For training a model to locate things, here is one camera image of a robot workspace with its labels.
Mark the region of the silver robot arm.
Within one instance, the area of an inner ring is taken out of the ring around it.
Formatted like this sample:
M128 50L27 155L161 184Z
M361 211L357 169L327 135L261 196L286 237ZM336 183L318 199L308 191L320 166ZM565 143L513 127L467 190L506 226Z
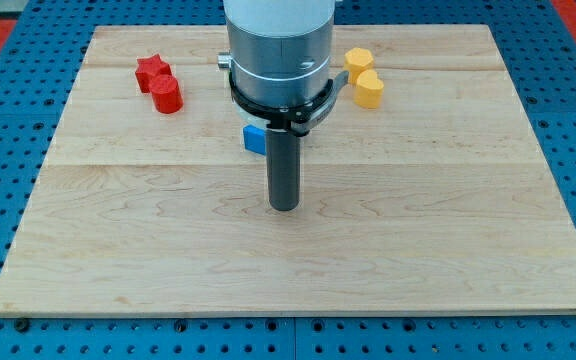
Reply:
M329 83L335 0L224 0L230 86L255 115L303 107Z

